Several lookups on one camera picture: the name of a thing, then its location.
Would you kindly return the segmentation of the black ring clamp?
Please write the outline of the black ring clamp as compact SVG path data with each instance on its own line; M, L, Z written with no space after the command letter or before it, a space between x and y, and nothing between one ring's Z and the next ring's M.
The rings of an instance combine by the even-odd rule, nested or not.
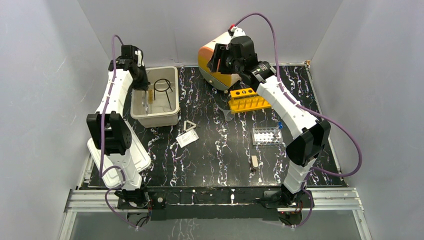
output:
M164 87L164 88L161 88L161 89L157 88L157 84L159 82L161 82L161 81L164 82L164 83L166 83L167 87ZM172 87L171 87L171 82L168 79L166 79L166 78L160 78L160 79L156 80L153 83L153 100L154 101L156 100L156 92L158 92L158 93L164 93L165 96L166 96L168 105L169 105L169 109L172 110L172 105L171 105L171 100L170 100L170 97L169 97L169 94L168 94L168 90L170 90L171 92L173 92Z

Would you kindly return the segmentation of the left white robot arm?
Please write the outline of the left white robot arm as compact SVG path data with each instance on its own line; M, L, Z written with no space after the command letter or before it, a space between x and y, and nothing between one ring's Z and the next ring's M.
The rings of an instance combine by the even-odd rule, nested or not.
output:
M110 62L108 70L100 105L86 118L91 135L87 146L105 186L133 191L130 202L137 208L144 208L150 198L140 189L140 173L152 160L123 117L128 93L149 89L143 51L134 45L122 45L120 56Z

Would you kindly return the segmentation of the small glass beaker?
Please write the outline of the small glass beaker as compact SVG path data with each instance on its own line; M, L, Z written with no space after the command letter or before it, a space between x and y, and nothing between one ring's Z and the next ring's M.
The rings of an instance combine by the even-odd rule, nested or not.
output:
M169 102L160 101L157 104L157 111L159 113L167 113L172 111L172 105Z

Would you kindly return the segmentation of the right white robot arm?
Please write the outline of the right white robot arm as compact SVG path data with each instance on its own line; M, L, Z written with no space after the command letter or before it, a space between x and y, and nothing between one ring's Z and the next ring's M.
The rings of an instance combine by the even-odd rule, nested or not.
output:
M300 191L307 175L328 143L330 123L302 109L278 79L277 69L258 60L254 42L248 36L234 37L227 44L216 43L206 66L212 73L239 75L289 128L293 141L286 147L290 162L281 199L286 206L295 207L302 199Z

